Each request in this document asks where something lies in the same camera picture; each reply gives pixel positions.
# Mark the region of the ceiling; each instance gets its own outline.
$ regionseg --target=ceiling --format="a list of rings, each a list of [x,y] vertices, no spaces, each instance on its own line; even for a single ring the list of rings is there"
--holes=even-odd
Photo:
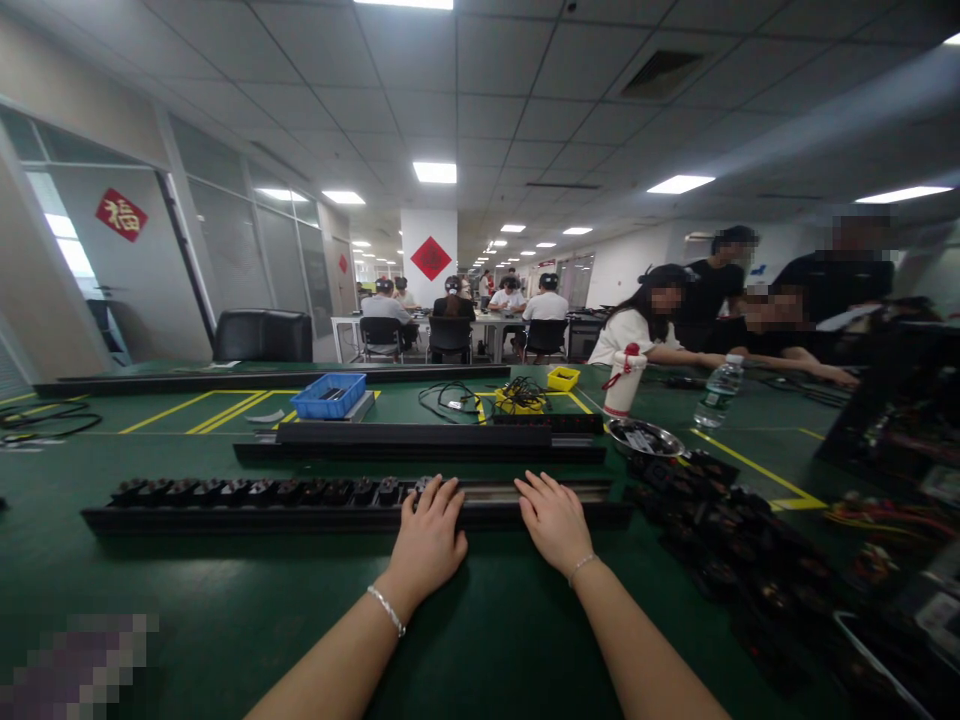
[[[960,47],[940,45],[960,30],[949,0],[0,4],[211,134],[252,154],[262,144],[316,190],[358,192],[351,235],[376,253],[399,248],[401,208],[458,210],[465,264],[494,238],[520,257],[673,218],[796,221],[960,185]],[[660,49],[706,58],[664,100],[622,96]],[[413,160],[456,162],[457,185],[421,185]],[[718,179],[644,192],[678,173]],[[958,196],[902,212],[958,217]],[[527,228],[503,235],[504,223]],[[574,225],[594,231],[561,234]]]

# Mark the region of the metal bowl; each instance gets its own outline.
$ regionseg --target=metal bowl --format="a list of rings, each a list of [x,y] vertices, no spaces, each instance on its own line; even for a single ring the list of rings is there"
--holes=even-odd
[[[683,446],[683,443],[680,442],[679,438],[677,438],[675,435],[668,433],[661,427],[644,422],[643,420],[615,419],[610,421],[609,428],[611,437],[613,437],[613,439],[616,441],[617,450],[619,450],[622,455],[626,455],[627,457],[630,457],[633,453],[640,453],[641,455],[647,455],[648,457],[671,458],[679,457],[687,451],[687,449]],[[632,428],[643,428],[647,432],[656,435],[658,438],[660,438],[660,442],[670,449],[670,452],[653,453],[646,452],[645,450],[638,450],[637,448],[633,447],[633,445],[631,445],[624,436],[624,432]]]

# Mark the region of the air vent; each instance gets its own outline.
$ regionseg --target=air vent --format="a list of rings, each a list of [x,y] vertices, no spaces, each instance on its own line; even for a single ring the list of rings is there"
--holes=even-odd
[[[560,187],[567,190],[599,190],[599,185],[581,185],[580,183],[527,183],[527,187]]]
[[[700,67],[704,55],[677,50],[657,50],[620,94],[623,97],[663,100]]]

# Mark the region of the blue plastic basket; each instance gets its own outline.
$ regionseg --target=blue plastic basket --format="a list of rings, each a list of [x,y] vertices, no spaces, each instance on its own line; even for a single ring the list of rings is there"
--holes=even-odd
[[[347,392],[338,400],[320,400],[320,396],[331,388],[344,388]],[[290,402],[302,420],[339,420],[350,412],[366,390],[366,375],[328,373],[294,395]]]

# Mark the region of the chair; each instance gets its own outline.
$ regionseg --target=chair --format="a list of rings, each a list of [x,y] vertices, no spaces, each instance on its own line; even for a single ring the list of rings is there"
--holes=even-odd
[[[423,362],[433,353],[440,355],[467,354],[467,364],[473,363],[473,328],[469,318],[431,317],[427,352]]]
[[[400,356],[400,363],[403,363],[403,324],[396,318],[360,318],[360,337],[363,339],[363,355],[367,362],[371,355],[378,357],[393,358]],[[372,350],[371,345],[389,345],[396,347],[394,352],[379,352]]]
[[[527,361],[527,353],[535,355],[563,355],[567,357],[567,321],[531,320],[527,339],[520,354],[520,362]]]
[[[216,362],[313,362],[313,321],[286,310],[224,310],[213,340]]]

